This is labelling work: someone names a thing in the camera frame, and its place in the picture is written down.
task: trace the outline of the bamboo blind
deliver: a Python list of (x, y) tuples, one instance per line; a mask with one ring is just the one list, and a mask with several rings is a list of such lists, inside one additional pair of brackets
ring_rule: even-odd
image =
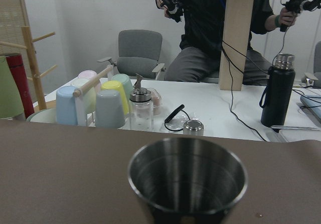
[[(22, 26), (28, 26), (25, 0), (0, 0), (0, 41), (24, 45)], [(20, 53), (26, 74), (31, 77), (27, 53), (23, 49), (0, 45), (0, 53)], [(33, 102), (37, 101), (34, 86), (28, 81)]]

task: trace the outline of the wooden post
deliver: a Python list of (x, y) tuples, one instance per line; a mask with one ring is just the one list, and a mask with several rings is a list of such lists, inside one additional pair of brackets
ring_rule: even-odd
[[(248, 38), (251, 26), (252, 9), (254, 0), (226, 0), (225, 23), (223, 40), (227, 44), (237, 49), (242, 54), (246, 55)], [(245, 57), (222, 43), (227, 56), (241, 70), (244, 71)], [(243, 74), (239, 72), (232, 64), (221, 54), (219, 86), (221, 90), (240, 91), (242, 88)]]
[(46, 106), (44, 91), (41, 85), (40, 72), (38, 68), (31, 30), (30, 30), (30, 27), (21, 27), (21, 29), (22, 29), (22, 34), (25, 41), (25, 46), (27, 47), (27, 56), (29, 60), (33, 83), (35, 86), (35, 92), (36, 92), (39, 109), (43, 110), (43, 109), (46, 109), (47, 106)]

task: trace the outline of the bottle cap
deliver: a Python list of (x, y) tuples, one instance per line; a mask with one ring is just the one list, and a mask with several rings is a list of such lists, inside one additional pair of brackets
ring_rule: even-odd
[(142, 76), (136, 74), (137, 81), (134, 85), (133, 92), (130, 93), (129, 99), (133, 102), (148, 102), (151, 100), (151, 92), (144, 87), (141, 87), (140, 82)]
[(276, 56), (275, 67), (279, 69), (293, 69), (293, 61), (295, 56), (292, 54), (278, 54)]
[(184, 135), (202, 136), (204, 133), (204, 125), (198, 120), (188, 120), (184, 123)]

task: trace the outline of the hand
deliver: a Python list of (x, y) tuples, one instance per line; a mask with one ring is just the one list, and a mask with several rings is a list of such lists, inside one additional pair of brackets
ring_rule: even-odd
[(157, 7), (160, 8), (160, 9), (163, 9), (164, 10), (164, 16), (169, 18), (166, 6), (161, 7), (161, 4), (163, 3), (163, 1), (162, 0), (156, 0), (156, 1), (157, 1)]
[(296, 21), (297, 14), (294, 12), (289, 12), (285, 7), (282, 8), (279, 17), (279, 24), (284, 24), (288, 27), (293, 26)]

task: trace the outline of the black jacket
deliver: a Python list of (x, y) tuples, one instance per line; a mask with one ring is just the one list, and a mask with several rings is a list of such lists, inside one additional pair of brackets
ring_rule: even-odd
[[(223, 37), (225, 0), (180, 0), (183, 3), (185, 34), (182, 35), (181, 49), (197, 47), (212, 58), (219, 58)], [(273, 15), (269, 0), (254, 0), (251, 31), (265, 34), (266, 19)], [(249, 33), (248, 48), (251, 49)]]

